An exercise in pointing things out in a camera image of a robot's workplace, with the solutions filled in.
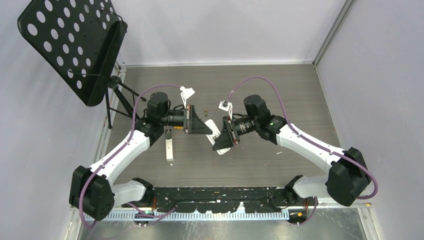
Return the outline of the white remote control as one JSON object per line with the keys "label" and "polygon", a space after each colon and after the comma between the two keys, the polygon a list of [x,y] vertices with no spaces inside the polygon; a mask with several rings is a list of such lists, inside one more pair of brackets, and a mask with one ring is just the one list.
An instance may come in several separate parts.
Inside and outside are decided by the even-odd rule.
{"label": "white remote control", "polygon": [[[205,124],[212,130],[212,134],[206,135],[209,142],[214,145],[216,143],[216,140],[221,135],[221,132],[219,131],[217,125],[212,119],[208,119]],[[231,148],[223,148],[215,150],[219,155],[224,155],[225,153],[229,152]]]}
{"label": "white remote control", "polygon": [[165,130],[165,155],[166,155],[166,160],[168,162],[171,162],[174,160],[173,136],[172,136],[171,129]]}

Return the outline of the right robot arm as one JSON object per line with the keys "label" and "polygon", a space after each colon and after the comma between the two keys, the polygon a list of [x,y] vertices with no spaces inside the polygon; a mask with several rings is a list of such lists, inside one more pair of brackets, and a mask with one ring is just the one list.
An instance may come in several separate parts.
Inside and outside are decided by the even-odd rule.
{"label": "right robot arm", "polygon": [[253,94],[243,101],[246,114],[233,113],[231,102],[222,100],[218,108],[226,111],[222,129],[213,121],[209,140],[212,150],[219,155],[238,145],[240,137],[256,132],[259,137],[287,148],[318,166],[325,175],[308,177],[297,175],[286,186],[285,198],[291,205],[299,205],[309,197],[331,197],[338,204],[349,207],[371,183],[362,153],[354,147],[344,150],[332,146],[301,131],[284,117],[271,114],[266,102]]}

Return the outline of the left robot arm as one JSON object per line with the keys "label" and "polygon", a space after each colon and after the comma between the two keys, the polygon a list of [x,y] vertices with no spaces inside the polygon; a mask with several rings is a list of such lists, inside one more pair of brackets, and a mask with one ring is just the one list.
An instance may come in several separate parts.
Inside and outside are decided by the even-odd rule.
{"label": "left robot arm", "polygon": [[148,207],[154,199],[153,185],[135,177],[115,184],[118,176],[136,157],[148,150],[165,132],[165,127],[181,127],[186,134],[211,135],[213,131],[198,117],[187,100],[192,88],[182,89],[183,104],[171,108],[168,95],[155,92],[150,96],[144,115],[132,122],[128,135],[111,152],[89,167],[79,166],[71,180],[69,203],[96,221],[103,220],[112,208],[138,203]]}

